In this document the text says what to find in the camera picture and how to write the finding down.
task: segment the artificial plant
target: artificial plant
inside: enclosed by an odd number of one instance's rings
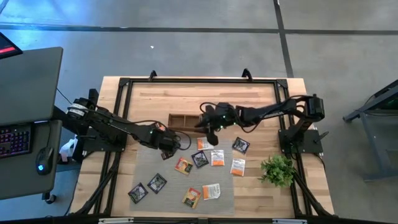
[[[295,172],[293,162],[285,156],[268,157],[268,161],[261,162],[261,170],[264,171],[264,175],[259,178],[262,183],[268,180],[277,187],[288,187],[293,182]]]

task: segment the computer mouse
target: computer mouse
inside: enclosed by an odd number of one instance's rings
[[[42,148],[36,156],[36,171],[39,175],[47,175],[52,170],[54,149],[52,147]]]

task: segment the orange tea packet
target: orange tea packet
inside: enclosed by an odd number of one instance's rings
[[[203,187],[204,200],[216,199],[220,197],[221,194],[220,184],[209,184],[209,185],[204,185],[202,187]]]
[[[246,161],[244,159],[233,159],[232,166],[231,166],[231,173],[234,175],[240,175],[243,177],[245,163],[246,163]]]
[[[190,187],[186,192],[184,198],[182,199],[182,203],[188,205],[191,208],[196,208],[200,199],[200,194],[200,191]]]
[[[208,141],[206,137],[198,138],[198,150],[207,150],[207,149],[214,149]]]
[[[211,165],[212,166],[224,165],[224,150],[213,150],[211,152]]]
[[[181,157],[175,165],[175,170],[178,170],[181,173],[188,175],[191,172],[192,167],[193,164],[191,162],[188,162],[186,159]]]

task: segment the red light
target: red light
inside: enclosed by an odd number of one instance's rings
[[[6,52],[10,52],[10,51],[13,51],[13,50],[15,50],[14,47],[8,47],[8,48],[6,48],[6,49],[1,49],[1,50],[0,50],[0,54],[6,53]]]

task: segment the wooden box compartment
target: wooden box compartment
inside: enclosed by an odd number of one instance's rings
[[[177,131],[195,131],[200,115],[169,114],[169,128]]]

